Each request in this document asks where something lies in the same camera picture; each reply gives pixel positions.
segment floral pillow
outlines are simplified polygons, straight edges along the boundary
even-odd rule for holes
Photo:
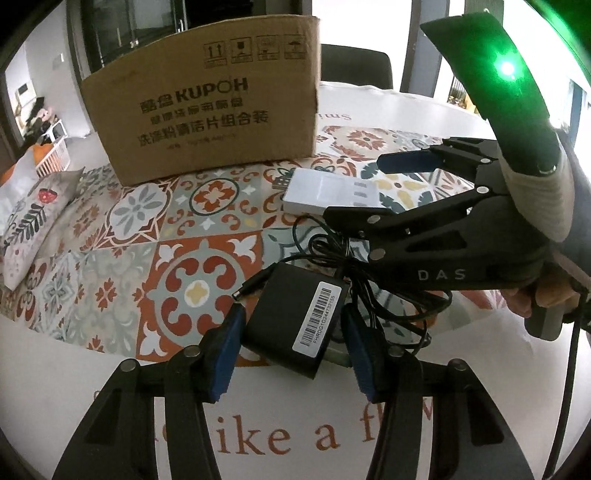
[[[60,171],[45,177],[15,206],[3,247],[4,284],[10,290],[26,276],[53,223],[76,194],[83,171]]]

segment orange cushion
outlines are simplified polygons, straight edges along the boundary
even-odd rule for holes
[[[0,177],[0,185],[4,185],[8,179],[12,176],[12,172],[14,171],[14,167],[16,166],[16,164],[14,164],[12,167],[10,167],[7,171],[5,171],[2,176]]]
[[[41,160],[45,158],[52,148],[53,144],[50,143],[45,145],[33,145],[33,160],[35,161],[35,166],[41,163]]]

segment floral tile pattern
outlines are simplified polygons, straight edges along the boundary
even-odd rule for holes
[[[472,188],[440,170],[386,175],[377,168],[382,153],[438,142],[378,128],[325,127],[312,158],[190,173],[134,188],[122,187],[110,166],[90,170],[24,281],[14,292],[2,288],[0,312],[83,348],[165,361],[222,322],[230,294],[244,280],[296,252],[295,217],[283,212],[283,191],[273,189],[274,180],[289,180],[298,167],[372,180],[382,205],[401,213]],[[302,222],[303,244],[317,228]],[[364,242],[352,249],[367,256]],[[391,293],[376,294],[391,311],[414,313]],[[247,310],[255,304],[256,295]],[[429,324],[436,335],[503,308],[498,292],[458,292]],[[385,326],[393,340],[409,340],[404,329]],[[266,364],[241,350],[239,366]]]

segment barcode label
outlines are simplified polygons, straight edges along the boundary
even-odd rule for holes
[[[341,288],[321,281],[310,303],[292,350],[315,358],[339,301]]]

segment cardboard box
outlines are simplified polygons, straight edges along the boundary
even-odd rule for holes
[[[226,20],[163,38],[82,82],[123,185],[314,153],[318,19]]]

